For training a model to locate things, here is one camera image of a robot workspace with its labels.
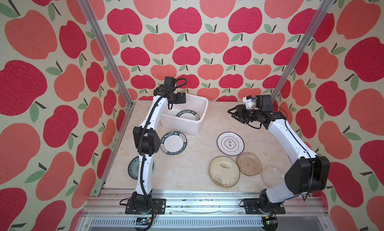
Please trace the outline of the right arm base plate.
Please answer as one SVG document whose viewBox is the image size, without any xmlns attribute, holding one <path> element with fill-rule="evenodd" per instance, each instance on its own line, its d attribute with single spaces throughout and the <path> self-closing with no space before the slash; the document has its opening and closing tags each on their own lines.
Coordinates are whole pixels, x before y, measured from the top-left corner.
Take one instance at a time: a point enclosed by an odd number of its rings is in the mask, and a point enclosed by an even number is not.
<svg viewBox="0 0 384 231">
<path fill-rule="evenodd" d="M 284 215 L 282 203 L 270 203 L 264 199 L 243 199 L 239 206 L 244 208 L 247 215 Z"/>
</svg>

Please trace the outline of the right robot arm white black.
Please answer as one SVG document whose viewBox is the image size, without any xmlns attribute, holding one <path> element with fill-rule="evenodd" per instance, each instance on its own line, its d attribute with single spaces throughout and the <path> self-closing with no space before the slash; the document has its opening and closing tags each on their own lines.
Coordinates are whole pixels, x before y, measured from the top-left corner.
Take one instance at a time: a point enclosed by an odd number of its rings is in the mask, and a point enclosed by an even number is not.
<svg viewBox="0 0 384 231">
<path fill-rule="evenodd" d="M 325 156 L 318 156 L 301 140 L 282 112 L 273 108 L 248 109 L 241 104 L 229 109 L 228 113 L 242 124 L 259 122 L 261 127 L 275 136 L 290 159 L 292 166 L 285 174 L 284 181 L 262 191 L 267 202 L 278 204 L 326 188 L 330 161 Z"/>
</svg>

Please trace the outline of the teal rim lettered plate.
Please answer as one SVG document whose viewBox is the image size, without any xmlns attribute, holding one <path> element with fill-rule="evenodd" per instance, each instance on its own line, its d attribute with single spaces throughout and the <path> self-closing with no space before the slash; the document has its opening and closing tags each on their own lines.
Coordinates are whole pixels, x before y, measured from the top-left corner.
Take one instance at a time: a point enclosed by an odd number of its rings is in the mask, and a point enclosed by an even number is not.
<svg viewBox="0 0 384 231">
<path fill-rule="evenodd" d="M 193 110 L 182 110 L 176 114 L 176 117 L 192 121 L 200 120 L 200 115 Z"/>
<path fill-rule="evenodd" d="M 161 138 L 161 150 L 167 155 L 178 155 L 187 147 L 187 137 L 179 131 L 170 131 Z"/>
</svg>

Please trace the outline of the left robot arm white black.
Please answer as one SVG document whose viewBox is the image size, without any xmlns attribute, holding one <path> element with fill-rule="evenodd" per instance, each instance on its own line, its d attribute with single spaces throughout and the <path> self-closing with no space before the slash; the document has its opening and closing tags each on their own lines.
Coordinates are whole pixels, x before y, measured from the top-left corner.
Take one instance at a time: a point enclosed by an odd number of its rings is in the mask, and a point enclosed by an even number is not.
<svg viewBox="0 0 384 231">
<path fill-rule="evenodd" d="M 140 159 L 138 184 L 134 198 L 137 202 L 151 201 L 153 163 L 161 146 L 157 128 L 163 112 L 165 109 L 171 110 L 173 105 L 185 104 L 186 102 L 186 94 L 176 92 L 175 88 L 155 89 L 152 105 L 144 121 L 140 126 L 133 129 L 135 147 Z"/>
</svg>

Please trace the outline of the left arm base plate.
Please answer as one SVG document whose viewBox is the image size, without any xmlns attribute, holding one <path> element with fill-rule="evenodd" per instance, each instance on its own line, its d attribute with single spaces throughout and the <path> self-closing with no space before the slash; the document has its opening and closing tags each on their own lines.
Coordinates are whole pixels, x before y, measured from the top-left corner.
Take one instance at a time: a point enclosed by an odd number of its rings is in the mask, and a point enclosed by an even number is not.
<svg viewBox="0 0 384 231">
<path fill-rule="evenodd" d="M 127 215 L 151 215 L 152 211 L 156 215 L 164 215 L 166 210 L 166 199 L 152 199 L 151 203 L 144 196 L 139 196 L 139 198 L 129 199 L 125 214 Z"/>
</svg>

